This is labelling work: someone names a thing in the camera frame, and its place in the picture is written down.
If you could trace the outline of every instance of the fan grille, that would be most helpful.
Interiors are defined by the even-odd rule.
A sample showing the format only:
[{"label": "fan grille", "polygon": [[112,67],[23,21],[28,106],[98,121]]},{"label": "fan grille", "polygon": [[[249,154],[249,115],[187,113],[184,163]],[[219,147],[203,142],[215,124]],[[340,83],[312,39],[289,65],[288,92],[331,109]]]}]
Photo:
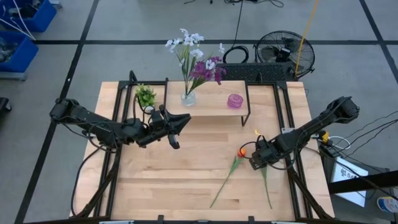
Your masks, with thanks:
[{"label": "fan grille", "polygon": [[[265,35],[257,45],[257,54],[262,62],[275,62],[277,53],[283,47],[291,50],[288,59],[296,66],[302,36],[289,31],[275,31]],[[315,54],[311,44],[304,39],[298,64],[297,76],[310,71],[315,61]]]}]

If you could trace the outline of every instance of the black fan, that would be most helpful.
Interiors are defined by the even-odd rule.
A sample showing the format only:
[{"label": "black fan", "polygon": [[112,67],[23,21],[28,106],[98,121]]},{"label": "black fan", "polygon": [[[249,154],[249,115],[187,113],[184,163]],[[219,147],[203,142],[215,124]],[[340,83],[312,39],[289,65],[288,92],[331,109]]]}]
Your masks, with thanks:
[{"label": "black fan", "polygon": [[[302,36],[290,31],[275,31],[262,37],[254,46],[256,62],[292,62],[294,70],[299,57]],[[315,54],[309,41],[304,39],[296,77],[313,72]]]}]

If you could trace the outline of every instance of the blue storage box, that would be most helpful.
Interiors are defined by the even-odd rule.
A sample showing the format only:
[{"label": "blue storage box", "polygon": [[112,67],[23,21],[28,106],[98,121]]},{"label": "blue storage box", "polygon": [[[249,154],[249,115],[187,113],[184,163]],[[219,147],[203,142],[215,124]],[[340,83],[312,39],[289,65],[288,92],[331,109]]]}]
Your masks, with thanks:
[{"label": "blue storage box", "polygon": [[[25,6],[25,4],[29,3],[32,4],[32,0],[16,0],[16,3],[19,8]],[[11,21],[11,18],[9,17],[8,10],[10,8],[15,8],[15,4],[12,0],[2,0],[0,1],[0,16],[1,19],[4,19],[8,23],[12,24],[13,26],[16,26],[15,23]],[[43,0],[43,3],[40,5],[38,8],[37,12],[35,13],[35,16],[31,19],[23,19],[25,22],[26,27],[31,31],[31,32],[44,32],[47,27],[50,25],[52,19],[56,15],[57,10],[52,6],[52,4],[49,2],[49,0]],[[26,32],[24,25],[21,22],[21,19],[19,16],[13,17],[12,20],[21,27],[21,29]],[[0,21],[1,24],[7,28],[7,29],[14,29],[11,26],[5,24],[3,21]]]},{"label": "blue storage box", "polygon": [[28,36],[20,32],[0,31],[0,37],[6,42],[16,42],[18,44],[17,50],[11,58],[7,62],[0,62],[0,71],[25,72],[39,48],[30,41]]}]

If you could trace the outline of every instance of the gray floor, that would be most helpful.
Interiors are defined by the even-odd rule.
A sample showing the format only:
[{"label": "gray floor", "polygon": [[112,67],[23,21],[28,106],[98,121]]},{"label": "gray floor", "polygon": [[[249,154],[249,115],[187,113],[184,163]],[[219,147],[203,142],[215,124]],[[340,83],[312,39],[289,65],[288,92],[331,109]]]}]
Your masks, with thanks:
[{"label": "gray floor", "polygon": [[[61,0],[63,9],[39,40],[79,40],[93,0]],[[100,0],[87,40],[166,40],[180,35],[179,28],[198,32],[207,39],[233,39],[239,5],[222,0]],[[269,2],[243,6],[238,39],[260,39],[275,30],[302,34],[314,0],[284,0],[278,9]],[[366,4],[384,40],[398,40],[396,0],[367,0]],[[321,0],[308,40],[377,40],[358,0]],[[0,122],[0,223],[12,223],[41,150],[50,121],[48,113],[59,96],[70,69],[76,45],[39,45],[26,71],[25,82],[0,81],[0,96],[8,97],[12,113]],[[252,45],[247,45],[250,61]],[[359,118],[349,125],[334,124],[332,135],[347,136],[366,123],[398,109],[398,84],[379,45],[314,45],[314,73],[301,81],[310,90],[312,116],[333,99],[345,95],[361,107]],[[217,52],[217,45],[202,45]],[[388,45],[398,60],[398,46]],[[239,62],[233,53],[230,62]],[[180,79],[173,55],[163,45],[84,45],[68,97],[94,110],[101,82],[125,80],[133,69],[139,80]],[[397,119],[398,115],[387,120]],[[362,147],[354,158],[367,164],[398,169],[398,126],[393,125]],[[363,138],[358,147],[369,138]],[[25,222],[54,220],[69,215],[70,196],[86,142],[65,128],[55,131]],[[345,220],[383,223],[371,217],[341,211]]]}]

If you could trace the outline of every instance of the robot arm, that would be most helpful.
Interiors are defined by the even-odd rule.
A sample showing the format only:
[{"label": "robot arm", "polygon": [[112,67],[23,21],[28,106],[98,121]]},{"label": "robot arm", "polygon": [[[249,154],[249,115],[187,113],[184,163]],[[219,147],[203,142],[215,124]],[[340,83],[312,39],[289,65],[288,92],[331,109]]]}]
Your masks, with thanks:
[{"label": "robot arm", "polygon": [[111,121],[79,105],[76,100],[57,99],[50,112],[51,120],[56,123],[75,124],[89,133],[96,135],[100,144],[113,148],[116,144],[130,144],[136,142],[139,147],[160,141],[168,136],[169,143],[174,149],[180,145],[175,139],[183,127],[191,119],[189,114],[173,115],[164,107],[152,110],[152,121],[146,125],[139,118],[130,118],[123,123]]},{"label": "robot arm", "polygon": [[290,155],[295,149],[303,148],[311,135],[332,123],[349,123],[359,115],[359,107],[351,97],[340,97],[332,101],[326,110],[307,124],[285,134],[280,134],[270,141],[257,141],[256,151],[249,160],[254,170],[274,164]]}]

